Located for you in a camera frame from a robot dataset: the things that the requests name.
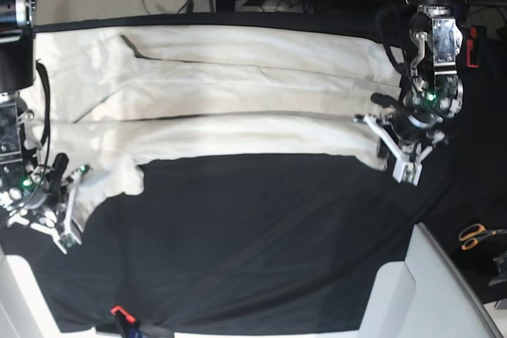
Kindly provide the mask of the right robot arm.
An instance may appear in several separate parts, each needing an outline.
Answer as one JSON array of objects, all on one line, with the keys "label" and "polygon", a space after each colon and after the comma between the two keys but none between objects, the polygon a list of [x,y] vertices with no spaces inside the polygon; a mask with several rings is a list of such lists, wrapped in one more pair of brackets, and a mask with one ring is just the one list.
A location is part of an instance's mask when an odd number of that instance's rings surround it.
[{"label": "right robot arm", "polygon": [[[69,157],[51,160],[51,93],[46,67],[34,58],[36,0],[1,0],[1,209],[2,227],[26,226],[51,237],[62,253],[81,244],[78,190],[89,165],[67,171]],[[39,79],[43,131],[32,132],[34,113],[21,91]]]}]

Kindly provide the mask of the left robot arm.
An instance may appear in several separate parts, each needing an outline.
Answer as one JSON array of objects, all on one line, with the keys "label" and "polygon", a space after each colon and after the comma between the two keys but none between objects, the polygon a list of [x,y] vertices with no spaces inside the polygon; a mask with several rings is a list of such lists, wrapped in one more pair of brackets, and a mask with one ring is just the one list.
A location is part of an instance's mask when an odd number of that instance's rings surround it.
[{"label": "left robot arm", "polygon": [[408,37],[416,51],[393,67],[408,81],[406,95],[397,100],[374,93],[371,100],[389,109],[383,116],[359,118],[380,139],[379,152],[395,158],[394,176],[399,182],[413,182],[422,162],[446,134],[437,126],[460,112],[463,84],[457,59],[463,34],[456,12],[464,0],[406,0],[415,8],[408,23]]}]

